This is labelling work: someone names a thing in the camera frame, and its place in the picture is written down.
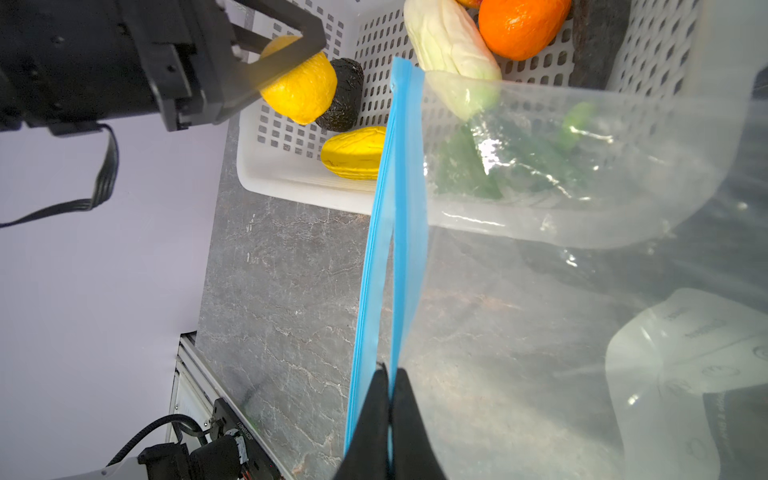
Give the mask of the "clear zip bag blue zipper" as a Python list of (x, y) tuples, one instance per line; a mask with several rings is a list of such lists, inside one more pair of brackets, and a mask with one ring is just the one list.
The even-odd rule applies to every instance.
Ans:
[[(618, 153), (676, 180), (737, 126), (704, 204), (661, 235), (565, 247), (445, 228), (429, 214), (502, 200), (438, 194), (429, 172), (458, 119), (428, 74), (396, 60), (360, 290), (344, 456), (374, 373), (406, 370), (447, 479), (763, 479), (767, 475), (767, 101), (684, 98), (671, 146)], [(566, 213), (649, 194), (599, 158), (620, 140), (608, 102), (569, 157), (585, 194)], [(682, 174), (681, 164), (694, 167)]]

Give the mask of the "white perforated plastic basket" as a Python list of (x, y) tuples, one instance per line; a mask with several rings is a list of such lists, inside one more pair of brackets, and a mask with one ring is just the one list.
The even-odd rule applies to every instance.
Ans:
[[(392, 95), (391, 61), (417, 57), (404, 25), (404, 1), (298, 1), (324, 20), (328, 34), (327, 56), (352, 58), (361, 64), (364, 86), (361, 113), (355, 128), (385, 125)], [(746, 115), (751, 85), (767, 67), (767, 1), (629, 1), (628, 26), (614, 45), (618, 46), (606, 89), (602, 92), (571, 88), (586, 60), (576, 52), (573, 14), (550, 44), (531, 59), (513, 61), (498, 57), (502, 76), (530, 87), (512, 87), (515, 97), (509, 107), (529, 120), (531, 128), (545, 125), (544, 113), (565, 112), (566, 101), (603, 100), (600, 112), (616, 113), (620, 142), (600, 160), (619, 179), (637, 179), (649, 194), (628, 200), (629, 206), (586, 207), (587, 213), (566, 213), (567, 207), (554, 193), (511, 193), (502, 206), (460, 207), (458, 216), (429, 214), (429, 223), (445, 228), (477, 231), (519, 240), (539, 241), (565, 247), (618, 248), (661, 235), (702, 206), (725, 178), (735, 155), (737, 126), (726, 126), (719, 137), (705, 134), (701, 145), (714, 145), (710, 171), (695, 173), (683, 162), (676, 180), (662, 167), (635, 166), (640, 160), (618, 153), (631, 144), (671, 146), (666, 113), (684, 98), (715, 98), (736, 102), (737, 117)], [(301, 126), (274, 112), (263, 100), (246, 108), (239, 118), (237, 151), (238, 178), (246, 190), (284, 200), (351, 213), (370, 215), (374, 202), (373, 180), (343, 179), (321, 164), (321, 148), (336, 133), (315, 124)]]

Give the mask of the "small yellow lemon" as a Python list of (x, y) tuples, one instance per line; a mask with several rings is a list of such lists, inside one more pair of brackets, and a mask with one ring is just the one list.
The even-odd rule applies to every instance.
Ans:
[(331, 62), (320, 52), (262, 88), (260, 94), (278, 114), (308, 125), (330, 108), (337, 85)]

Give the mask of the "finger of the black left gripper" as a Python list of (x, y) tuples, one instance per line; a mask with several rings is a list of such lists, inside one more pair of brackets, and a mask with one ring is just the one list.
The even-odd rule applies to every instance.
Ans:
[(222, 107), (215, 117), (217, 123), (254, 103), (261, 97), (263, 88), (326, 46), (322, 21), (289, 1), (242, 1), (240, 4), (285, 24), (300, 36), (265, 56), (263, 51), (269, 40), (231, 23), (224, 1), (213, 3), (214, 65), (222, 95)]

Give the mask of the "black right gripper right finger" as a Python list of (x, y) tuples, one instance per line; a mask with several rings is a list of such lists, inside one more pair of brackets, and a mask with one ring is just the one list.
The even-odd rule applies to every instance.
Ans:
[(405, 369), (397, 370), (390, 404), (390, 478), (446, 480), (435, 455)]

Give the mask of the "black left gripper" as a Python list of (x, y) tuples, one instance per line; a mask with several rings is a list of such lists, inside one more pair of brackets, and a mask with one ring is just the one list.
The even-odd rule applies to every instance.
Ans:
[(4, 1), (1, 129), (220, 123), (235, 29), (223, 1)]

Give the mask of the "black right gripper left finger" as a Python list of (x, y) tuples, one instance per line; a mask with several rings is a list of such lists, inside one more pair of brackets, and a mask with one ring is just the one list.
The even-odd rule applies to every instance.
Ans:
[(373, 375), (349, 448), (334, 480), (389, 478), (389, 378), (385, 368)]

